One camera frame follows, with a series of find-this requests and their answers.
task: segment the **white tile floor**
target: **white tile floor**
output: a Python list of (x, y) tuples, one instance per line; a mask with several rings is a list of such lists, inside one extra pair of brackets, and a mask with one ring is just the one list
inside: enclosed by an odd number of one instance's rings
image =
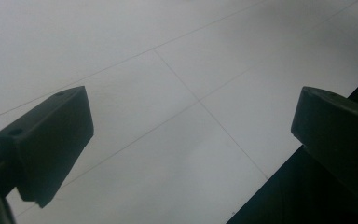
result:
[(0, 129), (79, 85), (95, 136), (19, 224), (226, 223), (300, 146), (301, 87), (358, 86), (358, 0), (1, 0)]

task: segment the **small hole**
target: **small hole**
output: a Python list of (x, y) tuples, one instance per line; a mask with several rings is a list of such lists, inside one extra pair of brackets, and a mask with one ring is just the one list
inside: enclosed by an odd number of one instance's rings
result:
[(19, 135), (21, 133), (22, 133), (22, 129), (15, 129), (15, 130), (10, 131), (10, 133), (8, 133), (8, 134), (15, 136), (15, 135)]

